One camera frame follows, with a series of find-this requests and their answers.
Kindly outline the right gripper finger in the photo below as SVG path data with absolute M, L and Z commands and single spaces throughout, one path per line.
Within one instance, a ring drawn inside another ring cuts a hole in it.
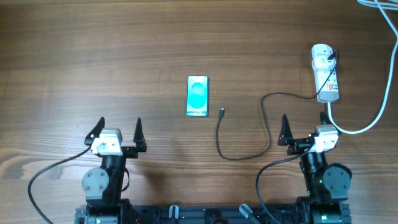
M 287 146 L 293 144 L 293 135 L 290 129 L 289 120 L 286 114 L 282 116 L 282 125 L 277 141 L 278 146 Z
M 320 126 L 321 135 L 332 134 L 332 133 L 341 135 L 341 131 L 339 131 L 336 128 L 336 126 L 332 124 L 332 122 L 330 121 L 330 119 L 328 118 L 328 116 L 324 111 L 320 112 L 320 122 L 321 122 Z

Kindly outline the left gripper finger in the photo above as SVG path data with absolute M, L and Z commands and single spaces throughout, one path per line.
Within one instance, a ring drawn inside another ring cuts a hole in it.
M 92 145 L 94 139 L 100 136 L 101 131 L 105 126 L 105 118 L 102 116 L 97 122 L 96 126 L 86 135 L 84 144 L 86 146 Z
M 140 118 L 137 119 L 133 142 L 136 144 L 136 149 L 138 152 L 147 151 L 147 144 L 142 131 L 142 120 Z

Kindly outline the Galaxy S25 smartphone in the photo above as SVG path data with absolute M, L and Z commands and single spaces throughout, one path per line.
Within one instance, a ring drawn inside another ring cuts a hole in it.
M 186 115 L 208 116 L 208 76 L 190 75 L 187 78 Z

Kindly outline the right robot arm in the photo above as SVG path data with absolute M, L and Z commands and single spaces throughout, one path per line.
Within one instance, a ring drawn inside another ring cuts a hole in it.
M 336 147 L 341 135 L 324 112 L 320 113 L 321 125 L 306 138 L 294 138 L 288 117 L 282 116 L 277 144 L 287 146 L 289 156 L 299 156 L 300 170 L 307 188 L 306 197 L 296 199 L 299 223 L 347 224 L 352 222 L 348 199 L 351 170 L 339 163 L 329 164 L 325 154 Z

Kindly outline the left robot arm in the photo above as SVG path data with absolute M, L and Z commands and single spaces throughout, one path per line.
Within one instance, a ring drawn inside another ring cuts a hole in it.
M 89 170 L 82 180 L 85 191 L 86 210 L 83 218 L 76 222 L 97 223 L 140 223 L 141 216 L 133 209 L 121 193 L 129 184 L 123 185 L 124 175 L 129 175 L 127 159 L 137 159 L 140 152 L 147 151 L 142 131 L 142 121 L 137 119 L 133 146 L 123 146 L 123 137 L 118 128 L 106 128 L 102 117 L 85 137 L 85 145 L 102 159 L 99 168 Z

